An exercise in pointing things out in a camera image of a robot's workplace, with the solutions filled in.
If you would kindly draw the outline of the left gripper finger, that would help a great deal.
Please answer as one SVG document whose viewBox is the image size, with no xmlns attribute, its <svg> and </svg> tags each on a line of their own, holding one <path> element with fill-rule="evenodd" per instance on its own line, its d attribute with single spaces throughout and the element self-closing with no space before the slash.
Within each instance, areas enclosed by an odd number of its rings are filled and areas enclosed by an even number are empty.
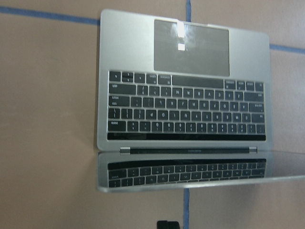
<svg viewBox="0 0 305 229">
<path fill-rule="evenodd" d="M 179 222 L 159 220 L 157 221 L 157 229 L 179 229 Z"/>
</svg>

